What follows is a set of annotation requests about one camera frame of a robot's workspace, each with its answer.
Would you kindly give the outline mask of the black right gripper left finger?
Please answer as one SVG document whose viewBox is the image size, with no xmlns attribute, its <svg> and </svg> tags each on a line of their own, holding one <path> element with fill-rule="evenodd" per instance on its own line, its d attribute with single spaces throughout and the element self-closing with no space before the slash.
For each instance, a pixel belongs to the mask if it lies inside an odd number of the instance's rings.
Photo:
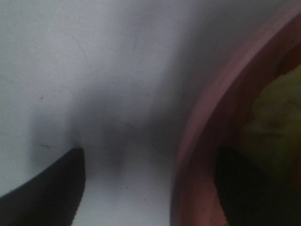
<svg viewBox="0 0 301 226">
<path fill-rule="evenodd" d="M 85 156 L 73 148 L 0 198 L 2 226 L 70 226 L 85 190 Z"/>
</svg>

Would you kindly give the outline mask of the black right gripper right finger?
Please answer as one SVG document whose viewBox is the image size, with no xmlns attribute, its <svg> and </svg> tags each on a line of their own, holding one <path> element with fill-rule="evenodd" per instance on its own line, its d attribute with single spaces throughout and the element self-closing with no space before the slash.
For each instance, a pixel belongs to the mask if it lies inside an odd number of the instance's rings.
<svg viewBox="0 0 301 226">
<path fill-rule="evenodd" d="M 218 151 L 215 186 L 230 226 L 301 224 L 301 195 L 232 148 Z"/>
</svg>

